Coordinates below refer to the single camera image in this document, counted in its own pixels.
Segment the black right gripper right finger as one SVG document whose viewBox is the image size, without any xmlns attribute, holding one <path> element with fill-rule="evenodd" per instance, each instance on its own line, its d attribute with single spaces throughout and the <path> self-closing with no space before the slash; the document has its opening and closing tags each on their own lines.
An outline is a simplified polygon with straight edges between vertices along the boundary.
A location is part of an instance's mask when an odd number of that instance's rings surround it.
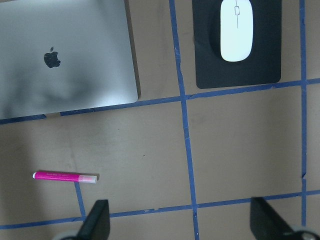
<svg viewBox="0 0 320 240">
<path fill-rule="evenodd" d="M 250 230 L 256 240 L 318 240 L 320 235 L 305 227 L 290 226 L 263 197 L 250 199 Z"/>
</svg>

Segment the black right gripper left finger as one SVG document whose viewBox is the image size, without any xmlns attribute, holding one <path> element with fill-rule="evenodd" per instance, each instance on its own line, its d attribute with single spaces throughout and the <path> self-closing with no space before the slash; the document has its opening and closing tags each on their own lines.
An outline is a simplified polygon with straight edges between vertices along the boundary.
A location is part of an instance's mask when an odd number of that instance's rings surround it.
<svg viewBox="0 0 320 240">
<path fill-rule="evenodd" d="M 77 232 L 76 240 L 107 240 L 111 231 L 109 201 L 97 200 L 83 225 Z"/>
</svg>

